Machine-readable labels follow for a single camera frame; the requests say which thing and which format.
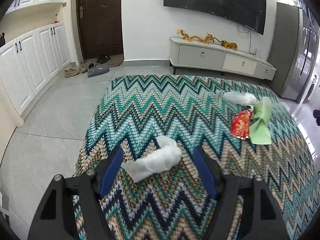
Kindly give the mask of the green paper sheet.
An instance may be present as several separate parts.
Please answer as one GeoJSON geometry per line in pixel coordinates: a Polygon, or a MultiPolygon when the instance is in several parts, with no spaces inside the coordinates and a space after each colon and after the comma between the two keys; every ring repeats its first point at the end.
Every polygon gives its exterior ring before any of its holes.
{"type": "Polygon", "coordinates": [[[268,129],[272,112],[272,101],[263,97],[253,106],[252,123],[249,127],[249,138],[256,145],[270,145],[271,133],[268,129]]]}

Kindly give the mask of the red snack wrapper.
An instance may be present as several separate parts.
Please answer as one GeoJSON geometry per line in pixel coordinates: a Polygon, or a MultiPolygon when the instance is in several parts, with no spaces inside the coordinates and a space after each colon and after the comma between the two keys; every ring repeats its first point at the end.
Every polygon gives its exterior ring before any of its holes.
{"type": "Polygon", "coordinates": [[[230,134],[241,140],[248,139],[251,115],[252,111],[250,109],[238,113],[232,120],[230,134]]]}

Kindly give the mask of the white plastic wrap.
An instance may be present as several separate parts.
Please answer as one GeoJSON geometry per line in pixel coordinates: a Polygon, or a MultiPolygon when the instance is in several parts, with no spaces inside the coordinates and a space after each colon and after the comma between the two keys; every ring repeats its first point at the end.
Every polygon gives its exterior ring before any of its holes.
{"type": "Polygon", "coordinates": [[[156,140],[160,146],[159,149],[135,161],[121,164],[121,168],[135,183],[155,173],[167,172],[181,161],[182,151],[175,140],[164,135],[158,136],[156,140]]]}

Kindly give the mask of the clear plastic bag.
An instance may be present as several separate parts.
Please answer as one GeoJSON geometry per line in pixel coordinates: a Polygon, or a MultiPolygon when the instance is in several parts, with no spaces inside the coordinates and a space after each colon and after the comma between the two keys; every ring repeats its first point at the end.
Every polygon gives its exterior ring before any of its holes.
{"type": "Polygon", "coordinates": [[[241,106],[253,106],[257,102],[257,98],[251,93],[227,92],[223,98],[231,103],[241,106]]]}

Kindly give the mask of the zigzag patterned blanket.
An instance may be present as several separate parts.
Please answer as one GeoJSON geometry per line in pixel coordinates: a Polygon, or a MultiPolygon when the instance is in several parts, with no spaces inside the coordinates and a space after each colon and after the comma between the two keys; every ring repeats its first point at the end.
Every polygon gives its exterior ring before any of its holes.
{"type": "Polygon", "coordinates": [[[174,139],[182,151],[170,171],[135,183],[120,170],[100,202],[116,239],[199,239],[215,208],[191,156],[196,146],[241,177],[260,174],[277,200],[287,233],[298,239],[319,208],[317,171],[305,139],[284,106],[267,88],[213,77],[133,75],[114,79],[89,124],[75,174],[95,168],[117,146],[124,161],[159,148],[156,138],[174,139]],[[225,92],[272,101],[270,145],[254,145],[230,134],[241,106],[225,92]]]}

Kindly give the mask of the beige shoe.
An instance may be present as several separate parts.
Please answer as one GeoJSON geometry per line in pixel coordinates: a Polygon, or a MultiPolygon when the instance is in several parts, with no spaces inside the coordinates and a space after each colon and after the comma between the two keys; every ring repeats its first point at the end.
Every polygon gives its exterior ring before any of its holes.
{"type": "Polygon", "coordinates": [[[78,75],[81,72],[80,68],[70,68],[70,69],[65,69],[64,70],[64,77],[68,78],[68,77],[73,77],[78,75]]]}

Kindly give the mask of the grey slipper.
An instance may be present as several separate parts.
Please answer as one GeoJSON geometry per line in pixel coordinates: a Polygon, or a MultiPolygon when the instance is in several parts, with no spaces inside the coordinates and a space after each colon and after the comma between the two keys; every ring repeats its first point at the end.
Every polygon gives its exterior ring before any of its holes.
{"type": "Polygon", "coordinates": [[[101,66],[95,63],[89,63],[87,65],[87,77],[95,77],[106,74],[110,71],[108,66],[101,66]]]}

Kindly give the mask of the white shoe cabinet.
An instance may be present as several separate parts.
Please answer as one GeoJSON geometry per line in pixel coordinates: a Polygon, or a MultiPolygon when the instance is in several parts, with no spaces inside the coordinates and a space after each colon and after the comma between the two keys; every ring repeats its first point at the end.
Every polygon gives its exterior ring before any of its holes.
{"type": "Polygon", "coordinates": [[[1,81],[18,115],[71,62],[65,24],[25,33],[1,48],[1,81]]]}

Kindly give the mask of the grey refrigerator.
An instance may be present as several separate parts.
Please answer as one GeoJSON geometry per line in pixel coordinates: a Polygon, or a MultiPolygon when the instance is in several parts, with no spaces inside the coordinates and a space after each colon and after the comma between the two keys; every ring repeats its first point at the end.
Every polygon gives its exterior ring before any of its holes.
{"type": "Polygon", "coordinates": [[[299,102],[307,87],[318,49],[318,30],[302,8],[277,3],[268,63],[276,73],[270,87],[281,98],[299,102]]]}

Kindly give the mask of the golden tiger figurine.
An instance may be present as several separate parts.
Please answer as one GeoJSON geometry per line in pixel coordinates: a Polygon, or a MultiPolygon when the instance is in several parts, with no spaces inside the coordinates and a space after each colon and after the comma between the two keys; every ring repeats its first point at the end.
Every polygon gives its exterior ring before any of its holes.
{"type": "Polygon", "coordinates": [[[221,46],[228,48],[228,49],[234,49],[237,50],[238,49],[238,45],[234,42],[228,42],[228,41],[221,41],[221,46]]]}

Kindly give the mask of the golden dragon figurine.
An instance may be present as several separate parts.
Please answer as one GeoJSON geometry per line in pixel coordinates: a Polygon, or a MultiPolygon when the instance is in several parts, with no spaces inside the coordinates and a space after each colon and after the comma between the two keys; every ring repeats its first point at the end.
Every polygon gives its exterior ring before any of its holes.
{"type": "Polygon", "coordinates": [[[178,29],[176,31],[176,34],[182,35],[183,39],[188,40],[190,42],[192,40],[196,39],[196,40],[198,40],[199,42],[202,42],[202,43],[208,43],[209,41],[212,41],[214,43],[215,40],[217,40],[217,42],[221,43],[221,41],[218,38],[214,37],[212,34],[209,34],[209,33],[207,33],[205,38],[201,38],[201,37],[199,37],[197,35],[190,36],[189,34],[185,33],[183,29],[178,29]]]}

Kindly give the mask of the white TV cabinet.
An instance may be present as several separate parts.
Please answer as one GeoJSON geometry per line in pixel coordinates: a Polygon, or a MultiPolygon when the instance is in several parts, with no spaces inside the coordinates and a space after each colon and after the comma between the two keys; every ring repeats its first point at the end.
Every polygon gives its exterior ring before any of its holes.
{"type": "Polygon", "coordinates": [[[176,68],[196,68],[251,76],[272,81],[276,69],[267,61],[243,51],[214,44],[170,39],[170,65],[176,68]]]}

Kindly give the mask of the dark brown door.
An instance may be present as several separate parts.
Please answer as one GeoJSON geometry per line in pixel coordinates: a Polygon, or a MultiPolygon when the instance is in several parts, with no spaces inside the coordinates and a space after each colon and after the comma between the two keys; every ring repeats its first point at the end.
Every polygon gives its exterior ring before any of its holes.
{"type": "Polygon", "coordinates": [[[121,0],[76,0],[85,60],[123,53],[121,0]]]}

